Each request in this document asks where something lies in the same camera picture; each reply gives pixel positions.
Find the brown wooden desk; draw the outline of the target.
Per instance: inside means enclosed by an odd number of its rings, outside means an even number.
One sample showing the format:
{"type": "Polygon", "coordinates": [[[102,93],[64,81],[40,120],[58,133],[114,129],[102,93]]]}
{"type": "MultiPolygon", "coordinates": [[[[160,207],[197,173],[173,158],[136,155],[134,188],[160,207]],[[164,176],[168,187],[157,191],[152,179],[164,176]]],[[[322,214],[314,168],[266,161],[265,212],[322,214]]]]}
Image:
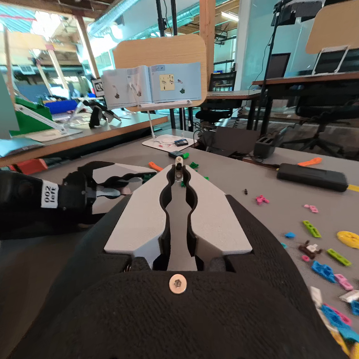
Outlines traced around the brown wooden desk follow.
{"type": "Polygon", "coordinates": [[[260,134],[267,133],[269,118],[274,100],[299,96],[335,96],[358,97],[359,73],[337,73],[306,75],[289,78],[272,78],[253,81],[252,85],[261,87],[266,98],[260,134]]]}

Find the black white marker sign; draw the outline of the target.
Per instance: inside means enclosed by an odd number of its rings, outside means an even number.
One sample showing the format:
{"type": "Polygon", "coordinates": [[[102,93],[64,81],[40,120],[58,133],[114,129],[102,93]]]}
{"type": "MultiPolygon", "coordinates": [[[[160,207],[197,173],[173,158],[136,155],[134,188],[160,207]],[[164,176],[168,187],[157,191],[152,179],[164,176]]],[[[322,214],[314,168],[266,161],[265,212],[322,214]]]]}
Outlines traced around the black white marker sign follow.
{"type": "Polygon", "coordinates": [[[102,79],[101,78],[91,79],[91,83],[95,97],[97,98],[103,97],[105,93],[103,89],[102,79]]]}

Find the wooden support post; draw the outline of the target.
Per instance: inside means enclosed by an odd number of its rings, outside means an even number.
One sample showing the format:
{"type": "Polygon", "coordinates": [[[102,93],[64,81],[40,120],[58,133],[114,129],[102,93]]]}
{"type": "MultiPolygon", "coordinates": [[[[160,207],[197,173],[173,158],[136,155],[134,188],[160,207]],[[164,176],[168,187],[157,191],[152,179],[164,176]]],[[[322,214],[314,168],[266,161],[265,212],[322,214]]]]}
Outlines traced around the wooden support post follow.
{"type": "Polygon", "coordinates": [[[214,40],[215,40],[215,16],[216,1],[200,0],[200,36],[206,45],[207,59],[207,87],[209,87],[210,77],[214,69],[214,40]]]}

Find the grey battery charger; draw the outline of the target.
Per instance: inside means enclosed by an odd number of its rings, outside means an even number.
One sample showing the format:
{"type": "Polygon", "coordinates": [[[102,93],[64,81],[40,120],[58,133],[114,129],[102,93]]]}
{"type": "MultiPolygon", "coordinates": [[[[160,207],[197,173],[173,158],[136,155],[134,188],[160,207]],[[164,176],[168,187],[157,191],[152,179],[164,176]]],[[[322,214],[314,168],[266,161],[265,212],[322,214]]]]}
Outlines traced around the grey battery charger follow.
{"type": "Polygon", "coordinates": [[[274,153],[276,145],[276,137],[261,137],[255,143],[253,156],[260,159],[267,159],[274,153]]]}

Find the black light panel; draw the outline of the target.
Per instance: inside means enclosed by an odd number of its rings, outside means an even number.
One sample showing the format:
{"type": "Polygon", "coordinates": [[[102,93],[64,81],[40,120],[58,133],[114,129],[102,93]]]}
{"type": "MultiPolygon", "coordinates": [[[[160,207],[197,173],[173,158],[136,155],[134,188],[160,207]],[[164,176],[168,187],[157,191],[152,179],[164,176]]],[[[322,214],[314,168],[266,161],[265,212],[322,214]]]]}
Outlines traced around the black light panel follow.
{"type": "Polygon", "coordinates": [[[282,0],[277,2],[273,8],[273,19],[271,26],[293,25],[297,18],[301,22],[314,19],[322,9],[321,0],[282,0]]]}

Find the wood-edged grey table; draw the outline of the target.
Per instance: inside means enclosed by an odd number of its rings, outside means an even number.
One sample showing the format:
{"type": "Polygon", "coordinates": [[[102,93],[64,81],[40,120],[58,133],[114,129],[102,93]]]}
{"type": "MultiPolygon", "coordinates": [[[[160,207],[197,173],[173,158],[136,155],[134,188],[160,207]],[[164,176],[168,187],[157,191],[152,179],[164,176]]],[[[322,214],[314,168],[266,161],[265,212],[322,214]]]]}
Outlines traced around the wood-edged grey table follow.
{"type": "Polygon", "coordinates": [[[80,133],[45,142],[43,146],[35,149],[5,156],[0,159],[0,166],[6,167],[30,159],[44,158],[47,155],[56,154],[85,145],[91,145],[99,141],[112,139],[149,127],[149,117],[144,113],[131,114],[128,115],[127,118],[122,117],[122,121],[118,126],[112,126],[106,123],[102,127],[90,129],[88,125],[83,125],[81,129],[82,132],[80,133]]]}

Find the wooden book stand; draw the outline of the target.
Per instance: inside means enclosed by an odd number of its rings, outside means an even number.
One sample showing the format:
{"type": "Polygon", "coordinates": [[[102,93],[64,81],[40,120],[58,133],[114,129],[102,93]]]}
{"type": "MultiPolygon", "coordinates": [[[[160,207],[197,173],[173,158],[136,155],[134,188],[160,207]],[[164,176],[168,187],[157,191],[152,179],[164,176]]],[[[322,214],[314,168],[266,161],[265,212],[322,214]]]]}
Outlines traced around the wooden book stand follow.
{"type": "Polygon", "coordinates": [[[317,54],[312,76],[358,71],[359,1],[323,7],[315,17],[307,54],[317,54]]]}
{"type": "Polygon", "coordinates": [[[206,90],[206,47],[203,39],[195,34],[173,37],[156,37],[120,42],[113,51],[115,69],[134,68],[140,65],[187,64],[200,62],[202,99],[192,103],[180,102],[158,104],[157,108],[129,107],[128,110],[145,111],[150,118],[151,110],[184,109],[201,105],[207,95],[206,90]]]}
{"type": "Polygon", "coordinates": [[[63,125],[60,125],[54,121],[51,121],[51,120],[45,118],[44,116],[37,114],[33,110],[30,110],[27,107],[20,105],[20,104],[14,104],[14,110],[16,112],[20,112],[24,115],[32,117],[32,118],[36,119],[37,121],[44,123],[47,126],[57,130],[61,134],[61,136],[70,136],[70,135],[79,134],[79,133],[83,132],[83,130],[78,130],[78,129],[74,129],[74,128],[66,128],[63,125]]]}

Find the small black monitor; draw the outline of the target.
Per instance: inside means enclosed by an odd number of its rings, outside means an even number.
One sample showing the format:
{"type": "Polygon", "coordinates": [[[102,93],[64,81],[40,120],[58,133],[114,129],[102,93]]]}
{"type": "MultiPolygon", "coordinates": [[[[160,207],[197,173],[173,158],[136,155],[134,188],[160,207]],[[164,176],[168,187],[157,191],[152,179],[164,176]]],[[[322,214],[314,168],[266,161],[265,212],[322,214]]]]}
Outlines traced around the small black monitor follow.
{"type": "Polygon", "coordinates": [[[275,53],[270,57],[266,78],[283,78],[290,59],[291,53],[275,53]]]}

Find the green paper bag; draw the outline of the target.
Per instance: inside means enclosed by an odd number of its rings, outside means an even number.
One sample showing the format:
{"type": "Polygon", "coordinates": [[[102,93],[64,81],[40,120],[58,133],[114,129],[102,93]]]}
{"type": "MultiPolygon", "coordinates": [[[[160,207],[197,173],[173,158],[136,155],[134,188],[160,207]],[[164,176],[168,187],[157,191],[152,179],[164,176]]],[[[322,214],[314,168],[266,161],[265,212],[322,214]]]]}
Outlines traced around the green paper bag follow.
{"type": "MultiPolygon", "coordinates": [[[[35,113],[42,115],[48,120],[53,121],[52,114],[47,106],[24,100],[18,96],[15,97],[15,102],[16,104],[23,105],[35,113]]],[[[21,112],[16,111],[16,119],[19,125],[19,131],[10,131],[9,133],[11,136],[25,135],[28,133],[52,129],[52,127],[48,126],[47,124],[44,124],[35,118],[27,116],[21,112]]]]}

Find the light blue instruction booklet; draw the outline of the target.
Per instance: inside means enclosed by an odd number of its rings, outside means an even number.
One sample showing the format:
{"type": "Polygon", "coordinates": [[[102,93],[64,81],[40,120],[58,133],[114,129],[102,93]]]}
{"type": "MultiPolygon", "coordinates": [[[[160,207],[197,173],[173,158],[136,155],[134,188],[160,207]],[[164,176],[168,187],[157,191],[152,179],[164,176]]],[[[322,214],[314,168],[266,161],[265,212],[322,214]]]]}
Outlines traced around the light blue instruction booklet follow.
{"type": "Polygon", "coordinates": [[[157,108],[158,104],[202,99],[200,62],[107,70],[101,82],[109,109],[157,108]]]}

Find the person's left forearm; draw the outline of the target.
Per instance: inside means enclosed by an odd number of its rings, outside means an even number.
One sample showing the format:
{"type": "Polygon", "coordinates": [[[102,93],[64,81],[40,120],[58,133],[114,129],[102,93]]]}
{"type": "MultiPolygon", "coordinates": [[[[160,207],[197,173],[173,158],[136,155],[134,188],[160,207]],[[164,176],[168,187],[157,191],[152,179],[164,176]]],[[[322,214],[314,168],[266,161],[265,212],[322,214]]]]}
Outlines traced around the person's left forearm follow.
{"type": "Polygon", "coordinates": [[[83,231],[95,223],[59,217],[5,216],[0,221],[1,240],[20,240],[83,231]]]}

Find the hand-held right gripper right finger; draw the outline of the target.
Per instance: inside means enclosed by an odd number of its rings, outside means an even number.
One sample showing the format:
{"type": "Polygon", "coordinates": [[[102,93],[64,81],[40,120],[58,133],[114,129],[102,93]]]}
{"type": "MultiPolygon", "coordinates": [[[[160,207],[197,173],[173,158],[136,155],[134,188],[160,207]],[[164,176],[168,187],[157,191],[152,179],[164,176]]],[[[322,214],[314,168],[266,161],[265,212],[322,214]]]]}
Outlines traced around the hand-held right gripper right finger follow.
{"type": "Polygon", "coordinates": [[[253,248],[227,195],[189,165],[183,167],[187,217],[187,248],[195,258],[198,271],[209,266],[213,258],[249,254],[253,248]]]}

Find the yellow round dish plate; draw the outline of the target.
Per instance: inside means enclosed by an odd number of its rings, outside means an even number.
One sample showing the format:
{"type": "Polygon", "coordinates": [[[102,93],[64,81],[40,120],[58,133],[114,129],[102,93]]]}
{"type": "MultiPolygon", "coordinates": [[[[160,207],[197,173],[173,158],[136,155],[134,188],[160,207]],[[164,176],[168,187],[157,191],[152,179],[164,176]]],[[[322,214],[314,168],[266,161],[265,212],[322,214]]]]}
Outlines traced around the yellow round dish plate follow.
{"type": "Polygon", "coordinates": [[[350,231],[337,232],[337,238],[346,246],[354,249],[359,249],[359,235],[350,231]]]}

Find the black office chair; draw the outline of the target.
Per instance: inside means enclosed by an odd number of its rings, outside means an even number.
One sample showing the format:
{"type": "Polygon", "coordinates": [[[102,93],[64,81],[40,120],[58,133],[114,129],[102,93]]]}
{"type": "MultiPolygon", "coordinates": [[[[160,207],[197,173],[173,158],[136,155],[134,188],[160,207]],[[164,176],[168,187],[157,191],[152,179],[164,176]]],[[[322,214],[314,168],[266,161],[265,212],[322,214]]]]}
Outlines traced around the black office chair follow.
{"type": "Polygon", "coordinates": [[[300,125],[304,123],[317,124],[317,131],[310,138],[282,142],[281,148],[285,148],[285,145],[302,144],[299,151],[304,151],[313,150],[317,146],[330,156],[344,158],[343,146],[322,139],[320,134],[331,123],[346,124],[343,122],[344,119],[358,118],[358,95],[300,97],[295,114],[303,118],[299,122],[300,125]]]}

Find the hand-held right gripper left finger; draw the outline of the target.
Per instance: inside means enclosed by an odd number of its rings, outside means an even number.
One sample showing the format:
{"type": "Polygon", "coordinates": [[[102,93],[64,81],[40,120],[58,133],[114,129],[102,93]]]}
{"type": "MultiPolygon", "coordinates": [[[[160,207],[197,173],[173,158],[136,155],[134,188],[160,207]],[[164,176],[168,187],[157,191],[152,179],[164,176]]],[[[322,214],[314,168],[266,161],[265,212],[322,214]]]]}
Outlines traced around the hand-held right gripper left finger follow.
{"type": "Polygon", "coordinates": [[[153,270],[166,271],[171,254],[169,214],[172,165],[136,189],[128,200],[104,251],[144,257],[153,270]]]}

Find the dark flat panel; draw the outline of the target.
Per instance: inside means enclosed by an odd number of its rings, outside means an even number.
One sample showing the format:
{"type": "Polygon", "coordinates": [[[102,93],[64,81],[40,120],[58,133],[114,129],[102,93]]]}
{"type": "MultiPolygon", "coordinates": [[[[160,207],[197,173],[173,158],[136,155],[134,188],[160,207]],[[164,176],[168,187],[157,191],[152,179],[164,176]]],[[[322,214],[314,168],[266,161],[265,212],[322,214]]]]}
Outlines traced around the dark flat panel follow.
{"type": "Polygon", "coordinates": [[[199,142],[204,151],[229,157],[251,154],[259,137],[260,131],[218,127],[216,131],[201,132],[199,142]]]}

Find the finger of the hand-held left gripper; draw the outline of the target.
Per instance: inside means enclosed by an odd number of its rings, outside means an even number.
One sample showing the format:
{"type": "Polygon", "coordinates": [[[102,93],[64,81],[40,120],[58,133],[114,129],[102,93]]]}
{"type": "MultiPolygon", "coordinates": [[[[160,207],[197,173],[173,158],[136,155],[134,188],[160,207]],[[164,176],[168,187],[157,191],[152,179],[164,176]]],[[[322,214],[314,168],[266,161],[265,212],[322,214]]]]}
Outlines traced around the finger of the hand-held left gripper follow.
{"type": "Polygon", "coordinates": [[[157,171],[151,168],[115,163],[94,169],[92,178],[99,185],[118,185],[119,183],[142,182],[156,174],[157,171]]]}
{"type": "Polygon", "coordinates": [[[96,199],[92,205],[92,214],[105,214],[109,212],[126,195],[131,195],[129,187],[120,189],[97,187],[96,199]]]}

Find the black handled tool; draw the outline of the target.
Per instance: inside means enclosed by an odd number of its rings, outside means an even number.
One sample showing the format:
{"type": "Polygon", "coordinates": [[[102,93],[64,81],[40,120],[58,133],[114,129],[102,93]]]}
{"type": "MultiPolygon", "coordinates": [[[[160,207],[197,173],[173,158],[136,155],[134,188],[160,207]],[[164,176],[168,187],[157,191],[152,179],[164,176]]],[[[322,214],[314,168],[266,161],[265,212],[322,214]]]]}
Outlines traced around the black handled tool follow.
{"type": "Polygon", "coordinates": [[[106,120],[108,123],[111,123],[114,119],[116,119],[118,122],[122,122],[121,118],[117,114],[97,101],[83,100],[82,103],[84,106],[90,107],[92,109],[89,121],[90,129],[99,127],[100,121],[102,119],[106,120]]]}

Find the blue storage bin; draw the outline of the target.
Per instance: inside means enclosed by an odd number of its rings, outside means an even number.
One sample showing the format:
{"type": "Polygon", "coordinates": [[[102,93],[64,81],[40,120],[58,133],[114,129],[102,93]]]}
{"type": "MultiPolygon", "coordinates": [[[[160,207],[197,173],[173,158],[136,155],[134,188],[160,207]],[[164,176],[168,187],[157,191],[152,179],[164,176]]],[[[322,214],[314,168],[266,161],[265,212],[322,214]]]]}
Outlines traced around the blue storage bin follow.
{"type": "Polygon", "coordinates": [[[49,108],[51,114],[67,113],[75,110],[78,105],[76,100],[53,101],[44,103],[44,106],[49,108]]]}

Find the pile of pastel toy bricks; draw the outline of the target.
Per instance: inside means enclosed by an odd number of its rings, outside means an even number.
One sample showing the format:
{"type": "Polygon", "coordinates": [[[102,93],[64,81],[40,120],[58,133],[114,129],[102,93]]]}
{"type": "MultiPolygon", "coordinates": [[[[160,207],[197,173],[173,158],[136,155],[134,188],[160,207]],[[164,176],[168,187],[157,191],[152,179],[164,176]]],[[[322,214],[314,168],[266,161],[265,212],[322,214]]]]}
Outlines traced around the pile of pastel toy bricks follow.
{"type": "MultiPolygon", "coordinates": [[[[358,316],[358,289],[354,289],[345,276],[334,273],[332,267],[317,261],[323,249],[310,240],[298,243],[297,249],[302,253],[301,260],[308,263],[316,275],[329,283],[339,285],[345,291],[339,300],[349,305],[352,314],[358,316]]],[[[325,303],[319,288],[310,286],[309,293],[325,327],[342,351],[348,358],[358,358],[358,333],[352,329],[352,320],[343,312],[325,303]]]]}

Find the black power bank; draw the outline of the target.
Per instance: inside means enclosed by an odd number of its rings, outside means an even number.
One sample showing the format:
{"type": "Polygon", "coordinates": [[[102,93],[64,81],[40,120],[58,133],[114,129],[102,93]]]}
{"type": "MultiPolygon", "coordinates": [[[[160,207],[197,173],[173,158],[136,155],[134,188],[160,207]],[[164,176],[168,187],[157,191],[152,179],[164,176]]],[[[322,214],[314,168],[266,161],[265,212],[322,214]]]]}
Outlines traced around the black power bank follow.
{"type": "Polygon", "coordinates": [[[345,192],[348,188],[347,178],[341,172],[302,167],[294,164],[281,164],[276,177],[279,180],[337,192],[345,192]]]}

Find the green toy bricks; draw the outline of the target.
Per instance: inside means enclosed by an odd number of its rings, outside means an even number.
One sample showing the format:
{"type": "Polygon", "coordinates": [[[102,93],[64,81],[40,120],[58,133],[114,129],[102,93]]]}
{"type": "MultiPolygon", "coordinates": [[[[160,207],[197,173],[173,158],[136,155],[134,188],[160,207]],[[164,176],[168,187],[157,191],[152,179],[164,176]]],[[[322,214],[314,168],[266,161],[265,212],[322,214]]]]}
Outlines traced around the green toy bricks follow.
{"type": "MultiPolygon", "coordinates": [[[[188,158],[188,157],[189,157],[189,153],[185,153],[185,154],[184,154],[184,159],[186,159],[186,158],[188,158]]],[[[195,172],[198,172],[199,164],[196,164],[195,162],[191,162],[191,164],[190,164],[189,166],[190,166],[190,168],[194,169],[195,172]]],[[[181,187],[183,187],[183,188],[186,187],[186,185],[185,185],[185,183],[184,183],[183,180],[181,181],[181,187]]]]}

